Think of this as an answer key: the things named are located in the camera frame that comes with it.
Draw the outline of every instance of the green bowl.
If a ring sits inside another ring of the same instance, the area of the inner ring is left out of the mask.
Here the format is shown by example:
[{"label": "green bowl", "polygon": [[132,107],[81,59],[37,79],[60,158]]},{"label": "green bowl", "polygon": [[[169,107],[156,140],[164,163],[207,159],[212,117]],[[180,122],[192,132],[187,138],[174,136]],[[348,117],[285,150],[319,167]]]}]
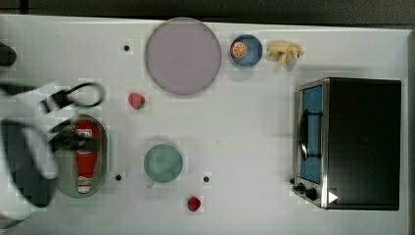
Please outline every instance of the green bowl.
[{"label": "green bowl", "polygon": [[167,183],[179,176],[183,166],[180,153],[171,145],[160,144],[146,154],[144,169],[158,183]]}]

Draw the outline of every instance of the yellow banana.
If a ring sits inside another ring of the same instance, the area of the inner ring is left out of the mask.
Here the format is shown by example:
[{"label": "yellow banana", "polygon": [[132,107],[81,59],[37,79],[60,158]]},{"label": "yellow banana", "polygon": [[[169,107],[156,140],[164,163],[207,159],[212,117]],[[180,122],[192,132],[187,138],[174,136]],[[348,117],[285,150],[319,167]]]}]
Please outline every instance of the yellow banana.
[{"label": "yellow banana", "polygon": [[270,53],[269,57],[277,58],[282,65],[287,63],[288,55],[293,55],[297,60],[299,55],[304,54],[304,50],[297,43],[282,40],[269,45],[267,51]]},{"label": "yellow banana", "polygon": [[297,47],[296,46],[291,46],[289,48],[289,50],[291,51],[291,53],[293,53],[294,59],[298,59],[299,58],[299,53],[297,52]]},{"label": "yellow banana", "polygon": [[282,54],[282,55],[280,56],[280,60],[279,60],[279,62],[280,62],[282,65],[284,65],[286,60],[287,60],[287,53]]}]

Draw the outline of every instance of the oven window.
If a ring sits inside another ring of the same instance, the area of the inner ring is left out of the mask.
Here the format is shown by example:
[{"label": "oven window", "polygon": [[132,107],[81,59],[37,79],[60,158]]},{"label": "oven window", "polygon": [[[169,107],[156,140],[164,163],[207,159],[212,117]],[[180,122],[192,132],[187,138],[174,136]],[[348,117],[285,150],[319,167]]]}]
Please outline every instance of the oven window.
[{"label": "oven window", "polygon": [[[302,90],[302,112],[323,112],[323,88],[316,86]],[[321,178],[321,120],[322,116],[308,116],[306,159],[301,158],[300,177],[320,184]]]}]

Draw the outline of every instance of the oven knob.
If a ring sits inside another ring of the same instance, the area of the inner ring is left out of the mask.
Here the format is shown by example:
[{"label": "oven knob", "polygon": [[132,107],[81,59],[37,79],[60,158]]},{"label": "oven knob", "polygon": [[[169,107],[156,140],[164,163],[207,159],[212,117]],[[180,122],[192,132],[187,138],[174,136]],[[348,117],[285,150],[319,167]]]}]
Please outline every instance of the oven knob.
[{"label": "oven knob", "polygon": [[317,199],[317,192],[314,188],[310,188],[304,191],[305,197],[307,197],[309,200],[314,201]]},{"label": "oven knob", "polygon": [[299,183],[297,186],[293,186],[293,189],[299,192],[299,194],[303,194],[305,187],[302,183]]}]

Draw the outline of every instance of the toaster oven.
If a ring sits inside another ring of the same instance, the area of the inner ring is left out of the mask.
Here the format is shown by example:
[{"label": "toaster oven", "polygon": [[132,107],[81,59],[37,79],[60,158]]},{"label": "toaster oven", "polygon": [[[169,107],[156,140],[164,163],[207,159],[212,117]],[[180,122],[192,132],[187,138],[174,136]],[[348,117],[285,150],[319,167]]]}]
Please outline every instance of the toaster oven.
[{"label": "toaster oven", "polygon": [[328,210],[399,209],[399,80],[325,78],[298,88],[291,180]]}]

